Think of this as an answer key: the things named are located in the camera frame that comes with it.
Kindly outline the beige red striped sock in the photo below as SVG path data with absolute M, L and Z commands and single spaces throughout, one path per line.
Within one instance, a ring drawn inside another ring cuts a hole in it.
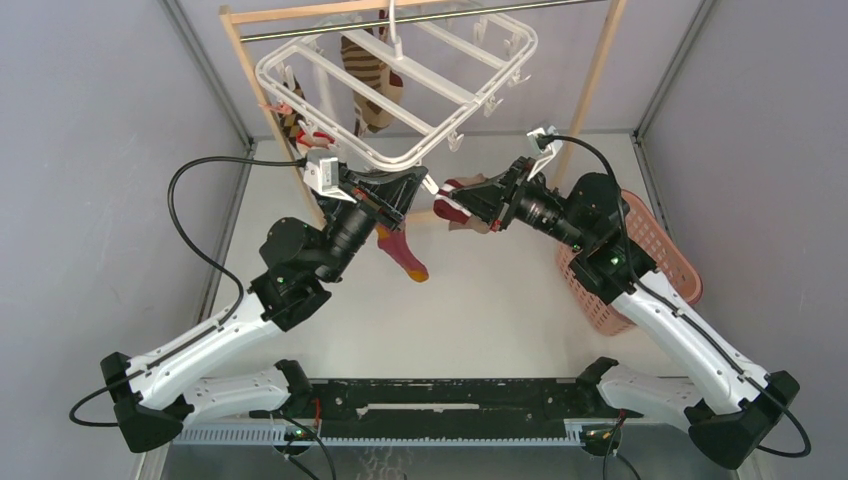
M 472 214 L 465 206 L 450 197 L 450 193 L 461 187 L 476 185 L 487 180 L 483 174 L 471 177 L 454 177 L 447 179 L 440 187 L 433 202 L 433 213 L 448 222 L 448 230 L 473 230 L 480 234 L 491 233 L 491 227 L 478 216 Z

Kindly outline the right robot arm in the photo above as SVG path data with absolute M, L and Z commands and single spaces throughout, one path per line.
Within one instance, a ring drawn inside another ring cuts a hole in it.
M 447 195 L 492 231 L 521 222 L 568 247 L 568 268 L 581 287 L 639 327 L 684 371 L 681 380 L 660 378 L 600 358 L 577 391 L 587 414 L 613 408 L 661 421 L 729 470 L 789 416 L 797 380 L 741 354 L 682 298 L 627 233 L 629 208 L 613 176 L 585 174 L 561 195 L 522 157 L 504 173 Z

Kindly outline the purple orange striped sock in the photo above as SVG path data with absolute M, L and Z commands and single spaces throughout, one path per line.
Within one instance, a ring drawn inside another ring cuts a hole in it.
M 413 281 L 426 282 L 429 279 L 427 267 L 412 253 L 406 237 L 406 225 L 397 229 L 378 224 L 377 246 L 386 253 Z

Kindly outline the white plastic clip hanger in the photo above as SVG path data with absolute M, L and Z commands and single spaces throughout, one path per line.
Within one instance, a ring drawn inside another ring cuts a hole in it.
M 401 171 L 442 142 L 457 150 L 459 127 L 478 110 L 490 116 L 496 95 L 525 78 L 522 67 L 535 54 L 533 28 L 498 8 L 459 1 L 455 9 L 407 17 L 439 42 L 441 52 L 458 51 L 491 70 L 490 78 L 469 91 L 408 56 L 397 32 L 401 1 L 350 1 L 239 14 L 235 22 L 260 23 L 317 17 L 305 30 L 281 33 L 285 44 L 259 60 L 253 77 L 279 103 L 302 115 L 303 129 L 320 130 L 382 171 Z M 407 81 L 417 82 L 453 104 L 430 124 L 401 105 Z M 421 139 L 406 153 L 387 156 L 362 139 L 402 123 Z

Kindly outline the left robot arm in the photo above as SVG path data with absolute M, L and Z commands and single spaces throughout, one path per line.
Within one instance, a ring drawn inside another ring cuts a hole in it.
M 375 227 L 404 221 L 427 173 L 423 166 L 403 172 L 340 168 L 340 187 L 351 198 L 322 229 L 294 217 L 274 223 L 259 249 L 266 272 L 233 304 L 147 354 L 104 358 L 101 371 L 128 449 L 154 450 L 190 425 L 253 411 L 305 414 L 313 392 L 295 360 L 230 378 L 209 374 L 314 315 L 331 297 L 326 285 L 341 280 Z

